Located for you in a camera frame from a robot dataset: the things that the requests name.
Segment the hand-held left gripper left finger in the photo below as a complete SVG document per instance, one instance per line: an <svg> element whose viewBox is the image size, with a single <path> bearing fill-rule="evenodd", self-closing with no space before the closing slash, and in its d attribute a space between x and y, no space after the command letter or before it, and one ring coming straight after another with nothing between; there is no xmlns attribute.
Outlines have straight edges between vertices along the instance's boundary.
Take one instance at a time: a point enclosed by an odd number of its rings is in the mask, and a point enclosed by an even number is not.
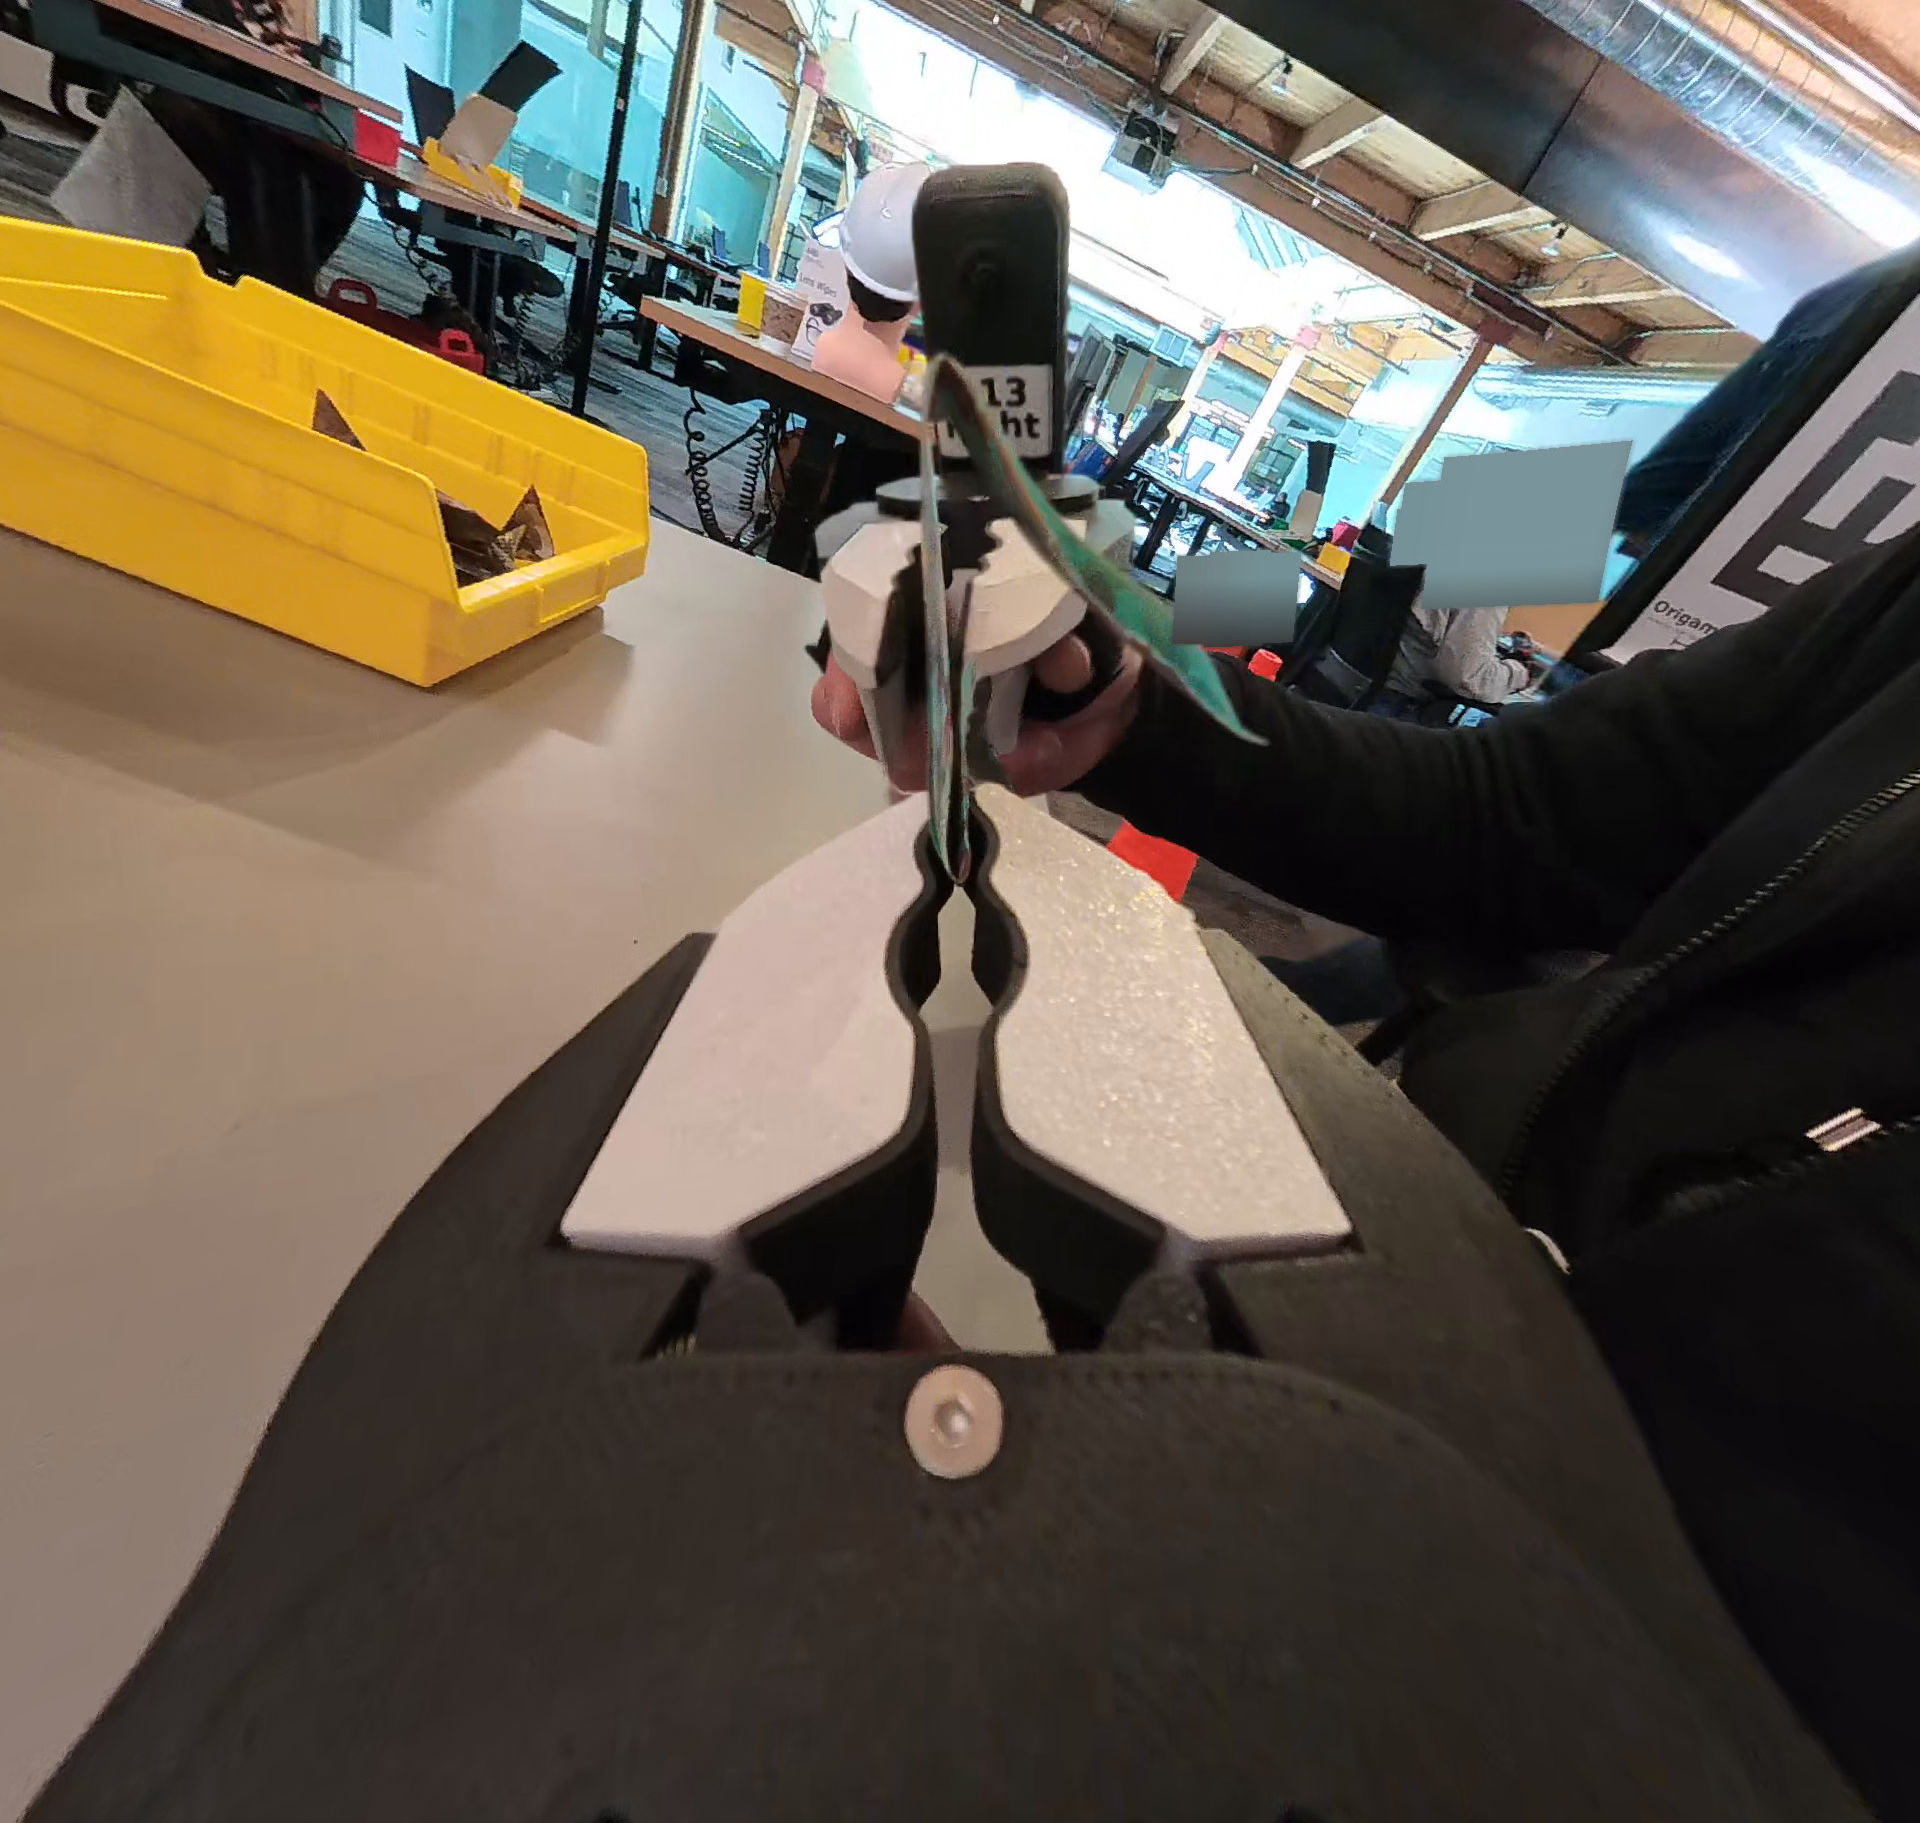
<svg viewBox="0 0 1920 1823"><path fill-rule="evenodd" d="M754 891L595 1146L571 1252L757 1273L801 1326L896 1346L939 1193L925 1001L949 881L886 805Z"/></svg>

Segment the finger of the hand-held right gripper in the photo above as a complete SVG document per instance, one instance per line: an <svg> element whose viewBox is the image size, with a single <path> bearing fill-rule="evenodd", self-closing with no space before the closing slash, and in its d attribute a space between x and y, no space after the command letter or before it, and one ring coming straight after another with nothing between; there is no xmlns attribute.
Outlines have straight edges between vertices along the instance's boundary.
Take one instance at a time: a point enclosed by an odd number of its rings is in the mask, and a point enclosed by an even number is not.
<svg viewBox="0 0 1920 1823"><path fill-rule="evenodd" d="M899 791L930 772L934 682L945 685L949 791L961 783L961 601L943 508L852 506L821 570L820 724L882 764Z"/></svg>
<svg viewBox="0 0 1920 1823"><path fill-rule="evenodd" d="M1078 716L1123 674L1117 628L989 498L959 512L959 607L971 755L1004 759L1029 723ZM1053 685L1036 674L1062 645L1086 652L1086 682Z"/></svg>

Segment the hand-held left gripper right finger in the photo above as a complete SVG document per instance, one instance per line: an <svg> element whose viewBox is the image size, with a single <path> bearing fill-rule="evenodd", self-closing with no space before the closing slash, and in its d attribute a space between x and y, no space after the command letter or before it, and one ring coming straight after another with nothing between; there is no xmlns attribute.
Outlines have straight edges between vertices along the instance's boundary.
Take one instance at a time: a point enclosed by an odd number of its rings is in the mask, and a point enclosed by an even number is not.
<svg viewBox="0 0 1920 1823"><path fill-rule="evenodd" d="M1220 952L1151 877L999 783L974 800L971 1193L1053 1346L1193 1319L1259 1354L1237 1266L1344 1255L1354 1223Z"/></svg>

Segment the person's right forearm black sleeve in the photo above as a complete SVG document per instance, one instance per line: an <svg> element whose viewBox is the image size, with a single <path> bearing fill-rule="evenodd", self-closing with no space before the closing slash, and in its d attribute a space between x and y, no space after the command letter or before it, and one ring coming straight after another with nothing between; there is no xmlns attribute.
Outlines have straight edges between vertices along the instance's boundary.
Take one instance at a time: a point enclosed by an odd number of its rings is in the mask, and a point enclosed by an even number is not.
<svg viewBox="0 0 1920 1823"><path fill-rule="evenodd" d="M1918 533L1479 729L1223 680L1259 741L1149 677L1078 791L1381 940L1643 962L1918 774Z"/></svg>

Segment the person's right hand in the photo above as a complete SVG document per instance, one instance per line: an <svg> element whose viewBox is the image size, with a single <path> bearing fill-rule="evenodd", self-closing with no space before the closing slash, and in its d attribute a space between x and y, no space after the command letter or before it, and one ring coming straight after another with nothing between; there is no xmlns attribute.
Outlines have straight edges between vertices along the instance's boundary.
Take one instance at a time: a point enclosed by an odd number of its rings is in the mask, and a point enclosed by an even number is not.
<svg viewBox="0 0 1920 1823"><path fill-rule="evenodd" d="M1092 625L1053 643L1029 674L1029 690L1068 703L1059 719L1023 716L1014 747L999 759L999 779L1017 797L1071 791L1102 765L1137 716L1143 661L1136 645L1098 635ZM812 719L839 743L868 755L896 792L925 791L925 716L909 713L899 747L883 755L864 723L858 687L827 661L809 690Z"/></svg>

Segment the wooden table with black legs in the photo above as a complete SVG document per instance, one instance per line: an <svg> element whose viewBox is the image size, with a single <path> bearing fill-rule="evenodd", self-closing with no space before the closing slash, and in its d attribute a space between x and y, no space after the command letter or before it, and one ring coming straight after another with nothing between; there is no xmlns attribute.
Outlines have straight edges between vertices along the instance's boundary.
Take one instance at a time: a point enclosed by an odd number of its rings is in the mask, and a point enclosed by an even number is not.
<svg viewBox="0 0 1920 1823"><path fill-rule="evenodd" d="M647 335L669 333L678 340L674 381L692 410L723 403L763 411L769 443L761 477L769 514L748 548L820 581L815 533L827 508L864 498L882 466L890 477L909 470L921 432L918 407L821 379L791 351L763 347L716 308L646 298L639 315Z"/></svg>

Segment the pile of dark folded papers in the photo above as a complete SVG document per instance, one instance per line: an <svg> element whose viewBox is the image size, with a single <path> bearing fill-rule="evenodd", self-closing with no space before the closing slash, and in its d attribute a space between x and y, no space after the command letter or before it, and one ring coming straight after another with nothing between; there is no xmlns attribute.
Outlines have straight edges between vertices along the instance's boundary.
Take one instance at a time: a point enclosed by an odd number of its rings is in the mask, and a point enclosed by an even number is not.
<svg viewBox="0 0 1920 1823"><path fill-rule="evenodd" d="M468 503L437 489L439 533L458 585L478 585L518 568L549 561L559 548L541 493L530 487L514 512L494 523Z"/></svg>

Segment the black vertical pole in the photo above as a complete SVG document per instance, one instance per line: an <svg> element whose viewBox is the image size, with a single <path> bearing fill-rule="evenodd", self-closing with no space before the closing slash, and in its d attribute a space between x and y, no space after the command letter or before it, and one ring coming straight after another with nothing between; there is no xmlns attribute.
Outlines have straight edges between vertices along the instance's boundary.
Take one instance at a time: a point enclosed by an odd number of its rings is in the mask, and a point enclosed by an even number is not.
<svg viewBox="0 0 1920 1823"><path fill-rule="evenodd" d="M578 261L571 303L566 303L566 329L571 329L566 411L575 419L589 419L591 347L595 347L595 324L602 315L600 308L602 308L602 285L608 273L612 229L616 219L616 182L624 173L625 118L634 106L639 45L642 45L642 0L625 0L625 25L624 25L624 39L616 51L616 76L613 76L612 122L608 122L608 153L602 163L595 224L589 235L589 252L582 261Z"/></svg>

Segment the small yellow bin with cards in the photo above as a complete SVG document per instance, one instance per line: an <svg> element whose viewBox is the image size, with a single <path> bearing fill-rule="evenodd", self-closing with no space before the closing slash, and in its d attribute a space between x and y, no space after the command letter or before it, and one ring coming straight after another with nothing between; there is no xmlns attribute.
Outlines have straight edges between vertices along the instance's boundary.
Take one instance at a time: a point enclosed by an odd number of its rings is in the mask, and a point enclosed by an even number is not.
<svg viewBox="0 0 1920 1823"><path fill-rule="evenodd" d="M420 163L421 163L421 170L427 178L435 178L435 179L439 179L446 185L458 185L458 188L478 196L484 205L495 205L495 206L507 206L507 211L521 211L523 182L513 170L507 170L507 168L499 168L494 162L482 163L482 162L468 162L462 156L454 156L454 153L446 153L439 146L439 138L420 141L414 156L420 156Z"/></svg>

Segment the yellow plastic bin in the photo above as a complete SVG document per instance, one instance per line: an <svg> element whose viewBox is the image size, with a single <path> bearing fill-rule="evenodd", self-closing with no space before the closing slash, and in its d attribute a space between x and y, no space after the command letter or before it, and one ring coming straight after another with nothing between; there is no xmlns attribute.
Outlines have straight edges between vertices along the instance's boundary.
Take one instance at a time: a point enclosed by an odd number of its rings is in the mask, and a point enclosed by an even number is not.
<svg viewBox="0 0 1920 1823"><path fill-rule="evenodd" d="M437 489L554 555L458 585ZM3 527L432 687L647 568L647 456L182 248L3 219Z"/></svg>

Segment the white black printed sign board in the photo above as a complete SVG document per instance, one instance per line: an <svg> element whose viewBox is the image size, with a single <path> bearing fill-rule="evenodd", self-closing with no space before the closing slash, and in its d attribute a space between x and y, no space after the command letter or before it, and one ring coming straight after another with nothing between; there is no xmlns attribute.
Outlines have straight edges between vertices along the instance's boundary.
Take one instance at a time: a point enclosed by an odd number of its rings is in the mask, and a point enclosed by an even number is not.
<svg viewBox="0 0 1920 1823"><path fill-rule="evenodd" d="M1918 527L1918 301L1703 489L1592 625L1582 658L1680 652Z"/></svg>

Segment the long wooden workbench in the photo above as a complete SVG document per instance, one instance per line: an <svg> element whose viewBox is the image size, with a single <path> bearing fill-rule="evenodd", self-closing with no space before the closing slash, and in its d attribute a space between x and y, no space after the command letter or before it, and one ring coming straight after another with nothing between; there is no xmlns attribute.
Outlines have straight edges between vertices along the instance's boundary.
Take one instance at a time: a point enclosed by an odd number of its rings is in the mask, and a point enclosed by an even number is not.
<svg viewBox="0 0 1920 1823"><path fill-rule="evenodd" d="M21 0L31 44L61 64L166 90L345 156L400 138L400 110L166 0Z"/></svg>

